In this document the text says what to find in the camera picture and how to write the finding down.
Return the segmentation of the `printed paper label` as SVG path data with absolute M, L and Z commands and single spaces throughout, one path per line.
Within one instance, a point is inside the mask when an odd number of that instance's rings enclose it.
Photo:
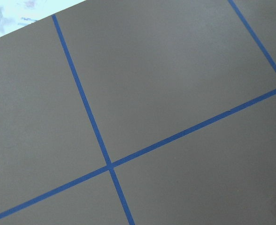
M 33 18 L 30 18 L 30 17 L 24 17 L 24 16 L 22 16 L 18 19 L 19 23 L 34 23 L 36 21 L 37 21 L 37 19 L 33 19 Z

